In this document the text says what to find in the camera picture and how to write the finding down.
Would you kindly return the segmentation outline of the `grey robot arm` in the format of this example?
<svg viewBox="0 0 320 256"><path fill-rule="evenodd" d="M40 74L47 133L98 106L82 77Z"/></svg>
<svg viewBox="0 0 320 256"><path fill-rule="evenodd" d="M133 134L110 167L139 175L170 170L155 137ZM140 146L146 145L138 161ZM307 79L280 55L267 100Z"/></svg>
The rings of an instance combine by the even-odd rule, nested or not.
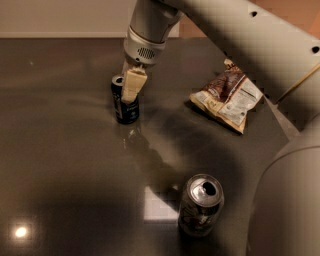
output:
<svg viewBox="0 0 320 256"><path fill-rule="evenodd" d="M137 0L124 49L122 99L133 102L169 31L189 17L226 53L230 86L193 100L242 124L263 93L299 130L264 171L250 216L247 256L320 256L319 42L248 0Z"/></svg>

